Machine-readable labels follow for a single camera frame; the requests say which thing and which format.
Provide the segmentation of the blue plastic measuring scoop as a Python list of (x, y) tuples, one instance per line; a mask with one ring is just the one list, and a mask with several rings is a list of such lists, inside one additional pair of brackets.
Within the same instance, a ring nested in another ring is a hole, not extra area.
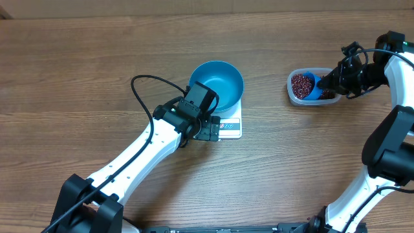
[(312, 72), (305, 72), (304, 77), (308, 78), (312, 87), (311, 92), (304, 98), (304, 100), (318, 100), (323, 93), (323, 89), (318, 87), (318, 82), (321, 78)]

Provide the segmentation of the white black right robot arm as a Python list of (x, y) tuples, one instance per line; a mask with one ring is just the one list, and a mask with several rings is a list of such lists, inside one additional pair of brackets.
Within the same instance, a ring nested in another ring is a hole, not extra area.
[(315, 88), (358, 98), (386, 85), (391, 91), (391, 112), (366, 140), (363, 167), (344, 193), (323, 207), (296, 232), (365, 232), (363, 218), (392, 192), (408, 193), (413, 180), (413, 44), (405, 35), (389, 31), (376, 39), (373, 62), (360, 61), (368, 50), (357, 42), (343, 47), (344, 58)]

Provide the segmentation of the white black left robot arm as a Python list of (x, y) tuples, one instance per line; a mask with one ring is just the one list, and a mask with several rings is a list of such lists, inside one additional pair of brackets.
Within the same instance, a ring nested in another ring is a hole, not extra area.
[(83, 179), (71, 175), (61, 187), (45, 232), (139, 232), (124, 218), (132, 193), (152, 169), (187, 141), (218, 140), (219, 116), (196, 110), (188, 115), (173, 105), (161, 105), (149, 124), (119, 156)]

